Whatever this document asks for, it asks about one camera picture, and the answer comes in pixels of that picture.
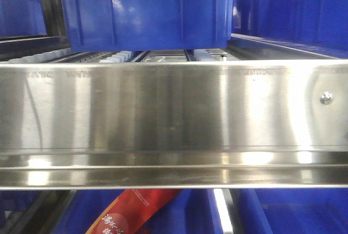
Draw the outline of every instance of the blue storage bin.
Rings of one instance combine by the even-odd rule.
[[[243,189],[246,234],[348,233],[348,189]]]
[[[348,47],[347,0],[234,0],[233,14],[236,33]]]
[[[121,190],[80,190],[54,234],[84,234]],[[213,190],[185,189],[145,224],[151,234],[222,234]]]
[[[63,0],[73,51],[226,47],[232,0]]]
[[[45,34],[40,0],[0,0],[0,37]]]
[[[38,197],[38,190],[4,190],[0,200],[5,211],[26,211]]]

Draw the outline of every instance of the storage rack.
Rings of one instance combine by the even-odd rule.
[[[69,46],[60,0],[42,7],[49,36],[0,41],[2,61]],[[29,224],[54,200],[46,233],[79,189],[347,187],[346,60],[237,34],[209,52],[221,61],[182,50],[0,65],[0,189],[46,190],[27,212]],[[148,61],[161,56],[179,62]]]

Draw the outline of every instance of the red snack bag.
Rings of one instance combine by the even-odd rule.
[[[135,234],[179,189],[124,190],[97,218],[86,234]]]

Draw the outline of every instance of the shelf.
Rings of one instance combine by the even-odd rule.
[[[3,64],[0,77],[0,189],[348,186],[347,60]]]

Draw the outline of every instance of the screw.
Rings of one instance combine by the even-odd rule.
[[[332,103],[332,101],[333,101],[333,95],[329,91],[324,92],[323,95],[320,96],[320,102],[322,104],[328,105]]]

